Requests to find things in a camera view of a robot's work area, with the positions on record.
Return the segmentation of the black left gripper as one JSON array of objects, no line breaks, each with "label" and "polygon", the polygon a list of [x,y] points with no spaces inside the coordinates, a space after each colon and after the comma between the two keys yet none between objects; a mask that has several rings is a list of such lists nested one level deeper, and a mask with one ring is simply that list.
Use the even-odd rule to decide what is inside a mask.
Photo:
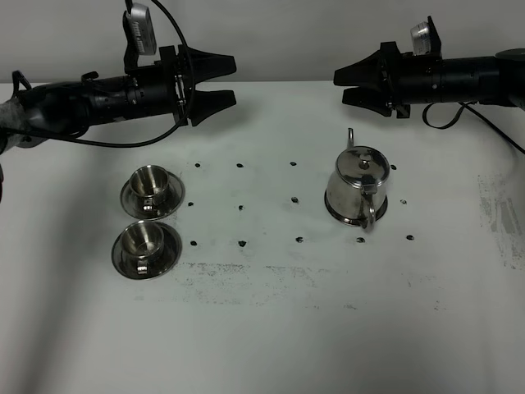
[{"label": "black left gripper", "polygon": [[[159,53],[159,60],[140,66],[139,54],[136,50],[130,50],[130,104],[139,108],[146,117],[171,113],[175,122],[181,121],[182,126],[188,126],[189,121],[183,120],[188,108],[185,60],[173,45],[160,47]],[[189,48],[189,57],[195,84],[236,73],[233,56]],[[197,90],[189,112],[191,125],[197,126],[210,116],[235,105],[233,90]]]}]

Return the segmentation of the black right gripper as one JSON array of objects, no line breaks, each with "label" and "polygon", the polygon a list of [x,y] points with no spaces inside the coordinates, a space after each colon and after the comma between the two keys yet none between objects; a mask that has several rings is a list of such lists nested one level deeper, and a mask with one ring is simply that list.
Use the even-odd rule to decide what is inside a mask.
[{"label": "black right gripper", "polygon": [[[342,103],[367,109],[380,115],[396,111],[397,118],[410,117],[410,105],[430,103],[435,74],[435,58],[401,53],[396,42],[381,43],[377,50],[360,62],[335,71],[336,86],[345,89]],[[361,87],[379,87],[382,77],[386,83],[386,97],[381,92]]]}]

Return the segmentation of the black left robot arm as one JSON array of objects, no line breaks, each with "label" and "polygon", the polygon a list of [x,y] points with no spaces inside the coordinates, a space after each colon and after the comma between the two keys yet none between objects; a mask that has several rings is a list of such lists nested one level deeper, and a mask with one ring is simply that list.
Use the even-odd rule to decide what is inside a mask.
[{"label": "black left robot arm", "polygon": [[167,46],[149,66],[101,79],[93,71],[79,81],[30,87],[19,72],[13,94],[1,105],[1,150],[32,148],[64,135],[79,139],[91,126],[172,114],[182,126],[197,126],[236,104],[231,90],[198,91],[200,82],[237,70],[229,55]]}]

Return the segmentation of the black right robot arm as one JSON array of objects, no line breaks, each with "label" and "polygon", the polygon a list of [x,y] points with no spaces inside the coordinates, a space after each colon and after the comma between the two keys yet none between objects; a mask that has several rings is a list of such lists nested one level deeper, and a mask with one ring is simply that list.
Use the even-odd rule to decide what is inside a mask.
[{"label": "black right robot arm", "polygon": [[342,103],[389,117],[410,117],[413,104],[480,103],[524,108],[524,53],[444,59],[440,54],[401,53],[384,42],[372,55],[335,71]]}]

